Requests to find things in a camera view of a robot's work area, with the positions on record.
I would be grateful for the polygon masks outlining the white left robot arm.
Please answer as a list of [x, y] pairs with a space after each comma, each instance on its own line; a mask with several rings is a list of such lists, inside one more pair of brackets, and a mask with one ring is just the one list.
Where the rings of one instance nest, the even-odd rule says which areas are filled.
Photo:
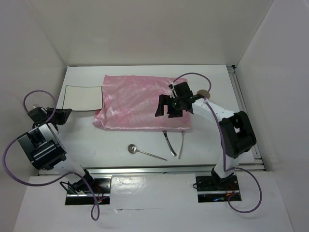
[[82, 177], [69, 177], [68, 193], [90, 193], [95, 188], [95, 180], [89, 171], [76, 164], [67, 155], [67, 150], [58, 138], [58, 125], [64, 125], [71, 109], [36, 107], [28, 111], [33, 121], [32, 130], [17, 138], [28, 160], [37, 170], [54, 169], [61, 175], [75, 172]]

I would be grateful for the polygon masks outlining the silver table knife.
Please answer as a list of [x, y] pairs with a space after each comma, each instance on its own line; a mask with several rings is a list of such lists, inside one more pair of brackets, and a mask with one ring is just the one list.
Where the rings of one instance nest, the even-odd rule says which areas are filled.
[[168, 138], [168, 135], [167, 135], [167, 131], [166, 131], [166, 130], [163, 130], [162, 133], [163, 133], [163, 135], [164, 135], [164, 137], [165, 137], [165, 140], [166, 140], [166, 142], [167, 142], [167, 145], [168, 145], [168, 147], [169, 147], [169, 150], [170, 150], [172, 156], [176, 157], [176, 156], [177, 156], [177, 153], [175, 152], [175, 150], [173, 149], [173, 147], [172, 147], [172, 145], [171, 145], [171, 143], [170, 143], [170, 141], [169, 141], [169, 138]]

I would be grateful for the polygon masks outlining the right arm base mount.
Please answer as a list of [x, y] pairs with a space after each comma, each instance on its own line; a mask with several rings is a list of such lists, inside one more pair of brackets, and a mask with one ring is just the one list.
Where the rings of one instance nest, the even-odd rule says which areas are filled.
[[212, 176], [196, 176], [192, 187], [197, 191], [199, 203], [227, 202], [229, 197], [231, 202], [242, 201], [236, 175], [220, 185], [215, 184]]

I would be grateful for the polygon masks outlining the silver fork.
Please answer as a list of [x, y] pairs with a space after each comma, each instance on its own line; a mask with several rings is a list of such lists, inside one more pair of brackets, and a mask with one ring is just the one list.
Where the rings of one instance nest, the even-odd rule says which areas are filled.
[[184, 134], [185, 134], [185, 131], [182, 131], [182, 133], [181, 133], [181, 135], [182, 135], [182, 142], [181, 142], [181, 147], [180, 147], [180, 150], [179, 150], [179, 153], [178, 153], [178, 159], [179, 160], [180, 160], [182, 152], [183, 152]]

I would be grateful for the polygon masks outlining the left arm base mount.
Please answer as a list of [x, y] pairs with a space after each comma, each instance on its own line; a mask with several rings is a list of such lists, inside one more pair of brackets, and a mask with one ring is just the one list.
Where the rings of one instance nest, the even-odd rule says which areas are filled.
[[[110, 204], [111, 183], [111, 177], [95, 178], [89, 183], [99, 205]], [[60, 185], [66, 191], [65, 205], [94, 205], [94, 197], [82, 180], [77, 184], [61, 181]]]

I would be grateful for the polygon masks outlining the pink satin placemat cloth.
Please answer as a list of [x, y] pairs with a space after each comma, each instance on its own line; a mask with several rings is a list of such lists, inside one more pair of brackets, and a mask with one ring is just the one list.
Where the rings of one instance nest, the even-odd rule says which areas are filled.
[[191, 129], [190, 114], [156, 117], [159, 96], [170, 95], [173, 78], [136, 75], [106, 75], [103, 80], [103, 108], [93, 125], [108, 131], [170, 131]]

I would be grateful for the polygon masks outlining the white square plate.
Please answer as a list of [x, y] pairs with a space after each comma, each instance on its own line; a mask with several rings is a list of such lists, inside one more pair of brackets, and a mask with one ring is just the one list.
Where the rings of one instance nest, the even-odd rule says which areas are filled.
[[66, 85], [62, 109], [95, 111], [103, 107], [102, 87], [78, 87]]

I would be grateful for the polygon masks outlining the silver spoon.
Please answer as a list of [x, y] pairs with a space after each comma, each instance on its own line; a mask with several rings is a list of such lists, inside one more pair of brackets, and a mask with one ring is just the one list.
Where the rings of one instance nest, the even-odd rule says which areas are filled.
[[142, 154], [145, 154], [147, 156], [150, 156], [150, 157], [153, 157], [153, 158], [156, 158], [156, 159], [167, 161], [167, 159], [165, 159], [165, 158], [162, 158], [162, 157], [159, 157], [157, 155], [153, 155], [151, 153], [139, 150], [138, 147], [135, 144], [129, 144], [128, 147], [127, 147], [127, 150], [130, 154], [142, 153]]

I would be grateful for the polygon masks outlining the aluminium front rail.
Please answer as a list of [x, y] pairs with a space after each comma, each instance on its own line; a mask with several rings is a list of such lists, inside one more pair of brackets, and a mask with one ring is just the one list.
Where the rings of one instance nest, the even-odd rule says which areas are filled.
[[[244, 164], [240, 168], [249, 171], [265, 171], [263, 163]], [[166, 166], [166, 167], [129, 167], [129, 168], [89, 168], [90, 174], [158, 174], [158, 173], [198, 173], [210, 172], [212, 166], [198, 165], [198, 166]], [[45, 175], [59, 175], [56, 171], [39, 171], [39, 176]]]

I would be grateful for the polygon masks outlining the beige paper cup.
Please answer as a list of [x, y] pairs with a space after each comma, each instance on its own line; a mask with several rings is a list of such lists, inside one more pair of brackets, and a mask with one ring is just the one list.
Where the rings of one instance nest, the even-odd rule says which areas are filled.
[[203, 98], [205, 98], [205, 99], [209, 99], [210, 96], [211, 96], [210, 93], [209, 93], [207, 90], [205, 90], [205, 89], [200, 89], [200, 90], [198, 90], [198, 91], [197, 91], [197, 94], [202, 95]]

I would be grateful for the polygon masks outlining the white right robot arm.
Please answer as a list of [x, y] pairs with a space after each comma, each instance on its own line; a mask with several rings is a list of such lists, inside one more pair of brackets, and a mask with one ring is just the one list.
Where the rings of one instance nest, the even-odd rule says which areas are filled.
[[211, 171], [211, 185], [222, 189], [233, 175], [242, 154], [256, 145], [256, 136], [247, 113], [224, 109], [212, 103], [207, 95], [194, 95], [187, 82], [169, 87], [172, 90], [170, 95], [159, 96], [155, 116], [163, 116], [166, 105], [169, 118], [182, 117], [183, 112], [189, 112], [217, 125], [223, 156]]

